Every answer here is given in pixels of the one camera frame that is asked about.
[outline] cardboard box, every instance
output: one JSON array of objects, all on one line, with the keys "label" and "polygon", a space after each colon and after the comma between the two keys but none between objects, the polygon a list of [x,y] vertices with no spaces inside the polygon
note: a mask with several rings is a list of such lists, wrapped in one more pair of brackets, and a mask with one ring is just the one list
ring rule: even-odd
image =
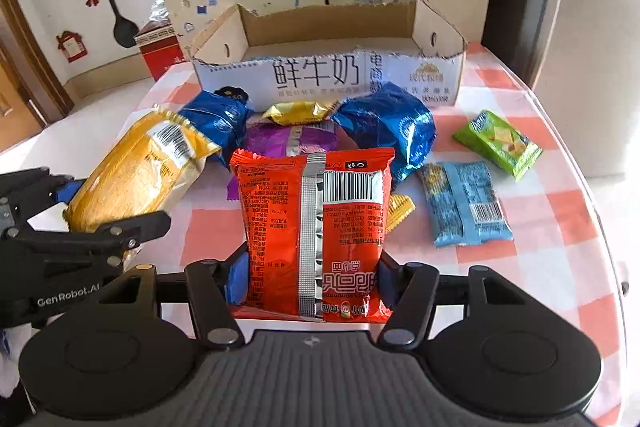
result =
[{"label": "cardboard box", "polygon": [[266,110],[342,100],[393,82],[425,105],[453,105],[466,41],[424,0],[308,6],[257,16],[235,5],[194,38],[202,89],[229,88]]},{"label": "cardboard box", "polygon": [[186,62],[174,27],[168,20],[149,21],[135,37],[136,44],[151,71],[158,80],[174,64]]}]

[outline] red snack package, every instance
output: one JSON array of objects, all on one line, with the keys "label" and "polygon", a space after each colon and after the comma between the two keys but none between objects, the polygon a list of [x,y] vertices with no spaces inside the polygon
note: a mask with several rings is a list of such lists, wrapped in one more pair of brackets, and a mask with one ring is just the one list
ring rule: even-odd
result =
[{"label": "red snack package", "polygon": [[376,268],[392,148],[264,158],[237,150],[249,244],[247,304],[330,322],[384,322]]}]

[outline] light blue snack package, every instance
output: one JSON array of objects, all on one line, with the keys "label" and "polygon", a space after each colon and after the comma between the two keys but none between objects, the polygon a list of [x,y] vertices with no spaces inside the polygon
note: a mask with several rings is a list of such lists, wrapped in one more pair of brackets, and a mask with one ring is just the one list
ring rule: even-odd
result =
[{"label": "light blue snack package", "polygon": [[427,163],[420,175],[436,248],[513,240],[484,162]]}]

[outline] snack package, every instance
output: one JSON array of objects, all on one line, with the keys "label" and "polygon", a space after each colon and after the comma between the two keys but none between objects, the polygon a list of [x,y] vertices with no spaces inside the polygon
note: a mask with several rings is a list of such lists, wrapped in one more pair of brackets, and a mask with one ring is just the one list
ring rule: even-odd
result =
[{"label": "snack package", "polygon": [[397,227],[404,218],[415,210],[415,204],[409,196],[391,194],[389,196],[389,211],[386,216],[386,233]]},{"label": "snack package", "polygon": [[215,158],[227,168],[231,155],[242,145],[246,121],[251,113],[244,103],[208,91],[200,92],[179,112],[204,136],[222,148]]},{"label": "snack package", "polygon": [[326,120],[338,106],[333,102],[282,102],[272,105],[262,115],[280,125],[300,125]]},{"label": "snack package", "polygon": [[396,150],[392,187],[424,165],[436,137],[429,109],[391,82],[371,94],[344,100],[332,119],[361,149]]},{"label": "snack package", "polygon": [[506,170],[518,181],[542,149],[507,121],[484,110],[453,135],[462,145]]},{"label": "snack package", "polygon": [[264,158],[238,150],[249,245],[247,304],[330,322],[384,322],[376,270],[391,148]]},{"label": "snack package", "polygon": [[186,118],[160,108],[138,120],[98,165],[64,215],[72,232],[170,210],[220,146]]},{"label": "snack package", "polygon": [[[269,158],[299,156],[314,152],[335,151],[338,136],[331,120],[306,125],[281,126],[259,124],[249,127],[242,148]],[[226,186],[226,199],[239,199],[238,180],[231,179]]]},{"label": "snack package", "polygon": [[437,248],[513,240],[484,162],[427,163],[420,174]]}]

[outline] table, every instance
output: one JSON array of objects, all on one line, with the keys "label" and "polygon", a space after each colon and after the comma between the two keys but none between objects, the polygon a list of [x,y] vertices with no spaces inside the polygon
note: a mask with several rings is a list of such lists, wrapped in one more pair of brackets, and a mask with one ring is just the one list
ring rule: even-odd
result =
[{"label": "table", "polygon": [[[388,234],[385,250],[398,263],[422,261],[446,274],[466,275],[474,264],[490,266],[584,331],[604,359],[602,381],[588,415],[599,426],[613,425],[620,415],[626,373],[622,295],[590,191],[535,95],[480,44],[470,44],[467,53],[455,107],[433,110],[438,137],[430,160],[478,160],[477,154],[455,142],[451,134],[484,108],[506,118],[540,145],[542,156],[517,183],[490,166],[514,241],[437,250],[428,226],[426,198],[413,174],[398,192],[411,196],[416,209]],[[172,66],[130,115],[121,134],[154,104],[179,110],[198,92],[191,64]],[[244,241],[239,203],[226,199],[230,176],[222,166],[208,162],[171,212],[169,233],[145,245],[136,262],[153,263],[162,273],[181,271],[199,259],[226,259]],[[457,308],[461,307],[438,309],[434,332],[462,318],[462,310]],[[165,305],[162,314],[193,334],[185,305]],[[267,324],[241,321],[241,327],[249,336],[253,329]],[[270,321],[268,327],[344,329],[340,324],[285,321]],[[373,334],[379,328],[370,327]]]}]

